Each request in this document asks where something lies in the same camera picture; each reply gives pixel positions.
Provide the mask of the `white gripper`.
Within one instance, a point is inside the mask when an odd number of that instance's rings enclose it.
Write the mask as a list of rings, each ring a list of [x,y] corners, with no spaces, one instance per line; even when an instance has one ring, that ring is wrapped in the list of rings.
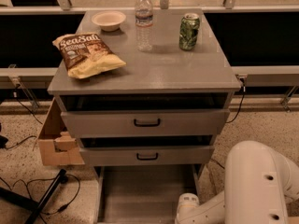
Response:
[[[184,193],[178,198],[175,224],[202,224],[200,204],[195,194]]]

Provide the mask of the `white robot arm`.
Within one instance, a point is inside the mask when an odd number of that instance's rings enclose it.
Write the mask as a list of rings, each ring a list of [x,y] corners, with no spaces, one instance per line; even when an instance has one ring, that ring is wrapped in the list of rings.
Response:
[[[287,204],[299,198],[299,167],[273,148],[243,141],[225,163],[224,191],[200,204],[179,196],[175,224],[290,224]]]

